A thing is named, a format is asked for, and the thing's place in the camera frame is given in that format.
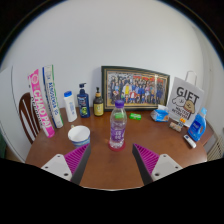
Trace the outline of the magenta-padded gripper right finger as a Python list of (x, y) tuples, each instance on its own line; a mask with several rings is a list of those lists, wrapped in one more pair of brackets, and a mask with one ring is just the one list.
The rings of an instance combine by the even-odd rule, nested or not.
[(182, 169), (168, 154), (158, 155), (139, 144), (133, 145), (132, 153), (145, 185)]

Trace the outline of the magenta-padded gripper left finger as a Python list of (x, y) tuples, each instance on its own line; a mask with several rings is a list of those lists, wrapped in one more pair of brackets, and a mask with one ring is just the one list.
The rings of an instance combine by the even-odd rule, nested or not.
[(42, 169), (79, 185), (91, 154), (91, 145), (86, 144), (66, 155), (56, 154)]

